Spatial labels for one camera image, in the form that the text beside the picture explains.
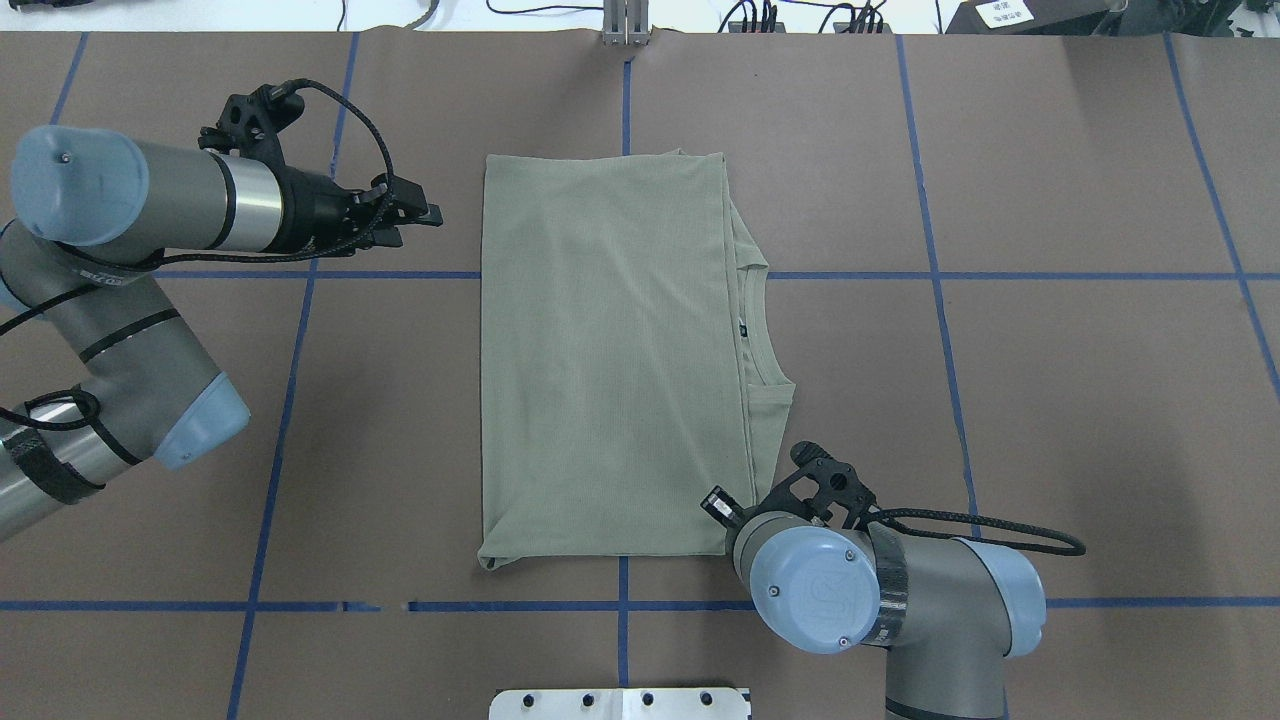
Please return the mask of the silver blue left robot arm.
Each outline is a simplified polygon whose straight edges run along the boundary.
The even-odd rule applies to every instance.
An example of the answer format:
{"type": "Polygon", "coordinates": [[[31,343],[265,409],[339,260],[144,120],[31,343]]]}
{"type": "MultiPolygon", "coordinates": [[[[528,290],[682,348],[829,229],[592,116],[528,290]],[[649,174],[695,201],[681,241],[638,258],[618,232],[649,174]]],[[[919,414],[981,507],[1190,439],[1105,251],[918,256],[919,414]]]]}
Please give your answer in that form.
{"type": "Polygon", "coordinates": [[[440,225],[420,184],[367,190],[289,167],[265,120],[201,132],[197,149],[109,129],[38,126],[15,146],[3,227],[4,332],[45,319],[83,364],[69,389],[3,410],[3,538],[155,459],[183,468],[250,410],[154,278],[164,260],[294,263],[401,246],[440,225]]]}

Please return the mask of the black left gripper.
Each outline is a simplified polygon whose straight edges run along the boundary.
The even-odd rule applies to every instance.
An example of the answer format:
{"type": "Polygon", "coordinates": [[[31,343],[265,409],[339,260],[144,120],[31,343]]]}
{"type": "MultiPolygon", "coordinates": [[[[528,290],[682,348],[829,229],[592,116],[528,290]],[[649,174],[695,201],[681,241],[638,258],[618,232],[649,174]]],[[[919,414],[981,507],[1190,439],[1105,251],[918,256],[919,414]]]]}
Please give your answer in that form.
{"type": "Polygon", "coordinates": [[[284,167],[278,176],[282,190],[282,222],[276,232],[280,255],[334,249],[355,240],[369,225],[380,201],[388,193],[389,208],[375,224],[372,236],[343,250],[352,255],[358,249],[403,245],[397,225],[444,224],[442,210],[429,202],[421,184],[399,176],[383,173],[366,191],[346,190],[333,179],[293,167],[284,167]]]}

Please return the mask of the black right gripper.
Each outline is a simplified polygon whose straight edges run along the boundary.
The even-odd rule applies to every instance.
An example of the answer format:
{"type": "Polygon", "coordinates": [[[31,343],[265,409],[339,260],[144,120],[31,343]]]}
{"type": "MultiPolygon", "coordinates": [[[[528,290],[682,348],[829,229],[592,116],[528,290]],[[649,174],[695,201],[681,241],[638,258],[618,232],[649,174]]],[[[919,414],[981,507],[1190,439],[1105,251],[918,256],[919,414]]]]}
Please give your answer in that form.
{"type": "Polygon", "coordinates": [[[701,500],[700,509],[726,530],[741,530],[749,519],[748,510],[722,486],[710,489],[701,500]]]}

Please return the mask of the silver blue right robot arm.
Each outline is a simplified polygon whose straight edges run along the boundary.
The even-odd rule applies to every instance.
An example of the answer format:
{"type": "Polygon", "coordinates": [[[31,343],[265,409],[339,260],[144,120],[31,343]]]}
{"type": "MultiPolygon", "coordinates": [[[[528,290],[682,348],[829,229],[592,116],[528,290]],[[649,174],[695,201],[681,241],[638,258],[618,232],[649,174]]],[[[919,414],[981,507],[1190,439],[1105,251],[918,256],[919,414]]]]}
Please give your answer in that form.
{"type": "Polygon", "coordinates": [[[886,652],[886,717],[1006,717],[1006,662],[1032,653],[1047,621],[1024,553],[748,511],[719,487],[701,509],[726,529],[733,570],[777,637],[808,653],[886,652]]]}

